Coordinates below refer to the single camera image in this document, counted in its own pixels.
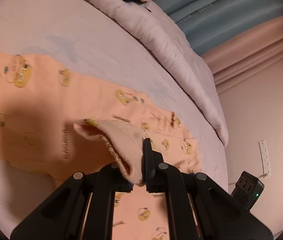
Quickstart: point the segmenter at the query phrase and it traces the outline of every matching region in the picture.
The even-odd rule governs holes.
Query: white bed sheet
[[[147,93],[186,124],[203,171],[228,190],[223,144],[196,105],[139,41],[86,1],[0,0],[0,50],[49,54],[79,73]],[[49,178],[0,160],[0,229],[9,236],[52,191]]]

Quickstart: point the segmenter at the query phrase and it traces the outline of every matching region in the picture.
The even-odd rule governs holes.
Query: electrical socket
[[[269,162],[269,156],[268,156],[268,151],[266,147],[266,142],[265,140],[258,142],[259,144],[259,149],[261,151],[261,156],[262,156],[262,164],[263,164],[263,174],[267,174],[267,176],[271,175],[271,164]]]

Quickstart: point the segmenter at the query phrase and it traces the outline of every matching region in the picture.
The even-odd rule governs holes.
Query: blue curtain
[[[185,33],[199,55],[283,15],[283,0],[153,0]]]

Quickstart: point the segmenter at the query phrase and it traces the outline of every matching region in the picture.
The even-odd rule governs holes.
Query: black electronic device
[[[273,240],[271,231],[204,173],[185,174],[143,143],[149,193],[165,193],[170,240]],[[115,192],[130,192],[117,163],[76,172],[26,217],[10,240],[111,240]]]
[[[243,171],[231,196],[250,210],[264,190],[264,184],[255,176]]]

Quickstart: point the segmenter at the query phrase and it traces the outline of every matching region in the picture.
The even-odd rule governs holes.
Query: blanket
[[[205,61],[194,53],[183,32],[154,2],[143,5],[123,0],[86,0],[137,38],[179,83],[227,146],[228,131]]]

